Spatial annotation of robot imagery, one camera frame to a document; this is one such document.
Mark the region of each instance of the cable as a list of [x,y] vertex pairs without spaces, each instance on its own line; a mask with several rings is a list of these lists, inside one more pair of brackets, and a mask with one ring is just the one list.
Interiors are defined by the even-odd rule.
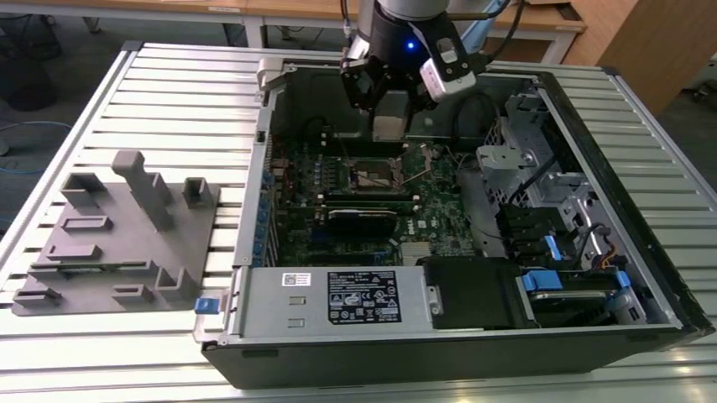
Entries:
[[602,236],[602,241],[608,245],[608,251],[600,257],[599,261],[596,262],[595,267],[599,269],[606,269],[608,260],[612,259],[616,255],[616,246],[614,243],[608,241],[607,235]]
[[492,111],[495,113],[495,119],[499,121],[500,119],[500,108],[497,106],[497,104],[495,103],[495,100],[492,99],[492,97],[483,91],[476,91],[476,92],[472,92],[468,96],[465,96],[464,98],[461,98],[457,103],[455,104],[455,109],[453,109],[453,115],[452,115],[452,132],[451,132],[451,138],[453,141],[456,141],[457,139],[460,139],[460,127],[459,127],[459,124],[460,124],[460,113],[463,112],[463,108],[465,106],[465,103],[467,101],[471,99],[471,98],[475,98],[475,99],[483,99],[485,101],[488,101],[488,103],[491,104],[492,106]]
[[35,175],[45,172],[45,170],[7,170],[6,168],[0,168],[0,172],[13,175]]
[[317,30],[316,37],[313,38],[313,40],[311,41],[311,43],[309,43],[307,46],[303,46],[304,49],[305,49],[305,48],[309,48],[311,46],[313,46],[313,45],[316,44],[317,39],[319,39],[319,37],[321,36],[321,34],[323,34],[323,28],[320,28],[320,29]]
[[344,19],[344,37],[345,42],[348,43],[348,47],[351,48],[352,41],[351,41],[351,20],[348,19],[348,0],[337,0],[340,4],[340,16]]
[[[66,123],[49,122],[49,121],[38,120],[38,121],[31,121],[31,122],[13,123],[13,124],[0,128],[0,132],[2,132],[3,130],[6,130],[9,128],[15,128],[17,126],[33,125],[33,124],[60,126],[60,127],[65,128],[66,130],[72,130],[72,126],[69,126]],[[0,172],[3,172],[5,174],[13,174],[13,175],[35,175],[35,174],[41,174],[42,172],[45,172],[45,170],[7,170],[6,168],[0,168]]]
[[66,123],[62,123],[62,122],[49,122],[49,121],[44,121],[44,120],[38,120],[38,121],[33,121],[33,122],[17,122],[17,123],[13,123],[2,128],[0,128],[0,132],[2,132],[3,130],[6,130],[7,128],[15,128],[17,126],[23,126],[23,125],[31,125],[31,124],[39,124],[39,125],[49,125],[49,126],[61,126],[62,128],[68,129],[68,130],[72,130],[72,126],[68,125]]
[[276,25],[272,25],[272,26],[273,26],[274,29],[278,30],[278,32],[280,32],[281,34],[283,34],[283,30],[284,30],[284,29],[285,29],[288,32],[299,33],[299,32],[301,32],[303,29],[305,28],[305,27],[300,27],[299,29],[291,29],[291,28],[287,27],[287,26],[281,26],[281,27],[277,27]]
[[584,232],[584,235],[582,236],[580,244],[579,244],[578,249],[576,249],[579,252],[576,254],[576,259],[574,260],[574,268],[575,269],[578,267],[580,267],[582,254],[584,254],[584,248],[587,247],[587,241],[590,240],[590,234],[599,227],[604,227],[604,224],[602,224],[600,222],[595,222],[592,225],[588,226],[587,231]]
[[556,160],[558,156],[552,155],[552,157],[550,157],[550,160],[547,160],[546,163],[538,168],[538,170],[535,170],[532,176],[527,178],[527,181],[524,181],[522,185],[517,186],[517,189],[515,189],[511,196],[507,198],[505,204],[512,203],[512,200],[515,200],[515,197],[517,197],[520,192],[524,191],[530,187],[530,185],[540,178],[540,176],[546,174],[547,170],[550,169]]
[[493,239],[499,239],[500,241],[504,241],[504,238],[503,237],[499,237],[497,235],[492,235],[491,233],[487,233],[485,231],[483,231],[480,228],[475,227],[475,229],[477,230],[477,232],[484,235],[485,237],[489,237],[489,238],[493,238]]
[[504,9],[507,8],[507,5],[511,3],[512,0],[503,0],[503,2],[500,3],[500,7],[497,7],[497,10],[495,11],[491,11],[487,13],[487,19],[488,18],[495,18],[503,11]]
[[517,30],[519,18],[523,15],[523,8],[526,8],[526,0],[517,0],[517,1],[519,1],[517,9],[515,10],[515,18],[512,19],[511,28],[508,29],[507,34],[504,35],[500,45],[488,56],[489,61],[493,61],[497,58],[497,56],[500,56],[500,53],[503,53],[503,50],[507,47],[507,44],[512,39],[512,35],[515,34],[515,31]]

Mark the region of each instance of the desk leg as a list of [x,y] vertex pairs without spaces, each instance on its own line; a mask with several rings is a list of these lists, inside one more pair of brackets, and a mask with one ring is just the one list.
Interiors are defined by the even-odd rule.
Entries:
[[555,39],[552,42],[550,42],[550,46],[547,47],[546,53],[542,56],[540,63],[548,65],[558,65],[562,63],[562,59],[564,58],[567,50],[570,49],[575,35],[575,32],[559,32],[555,35]]
[[244,27],[246,27],[246,41],[249,48],[265,47],[265,28],[262,18],[252,15],[244,17]]
[[89,31],[89,34],[96,34],[101,31],[100,28],[100,19],[96,17],[82,17],[81,20],[85,23],[86,30]]

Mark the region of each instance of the aluminum table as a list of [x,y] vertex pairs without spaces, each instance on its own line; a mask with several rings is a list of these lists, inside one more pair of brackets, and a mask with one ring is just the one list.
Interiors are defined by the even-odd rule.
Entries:
[[[15,317],[10,303],[64,199],[69,172],[117,180],[117,149],[140,149],[166,182],[221,185],[202,287],[229,284],[264,56],[337,54],[144,44],[124,50],[0,243],[0,401],[451,401],[630,403],[717,395],[717,335],[638,354],[590,374],[352,388],[236,390],[205,362],[196,339],[221,317],[192,311]],[[496,63],[551,71],[600,145],[699,304],[717,317],[717,197],[619,76],[591,67]]]

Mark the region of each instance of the blue latch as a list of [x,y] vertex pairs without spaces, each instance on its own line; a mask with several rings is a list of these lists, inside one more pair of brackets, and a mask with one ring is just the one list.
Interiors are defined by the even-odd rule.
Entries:
[[558,244],[555,243],[555,238],[552,235],[546,235],[546,243],[550,248],[550,255],[552,255],[552,260],[562,260],[562,253],[558,249]]
[[562,290],[560,278],[554,270],[532,270],[520,278],[526,291]]
[[631,286],[630,277],[623,271],[616,272],[616,284],[619,284],[620,289],[630,288]]
[[218,315],[218,298],[197,298],[193,312],[197,315]]

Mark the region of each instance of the warning label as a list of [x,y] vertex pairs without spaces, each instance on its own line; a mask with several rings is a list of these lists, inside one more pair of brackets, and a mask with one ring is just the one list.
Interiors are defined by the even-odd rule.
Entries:
[[333,325],[400,322],[395,271],[329,272],[328,321]]

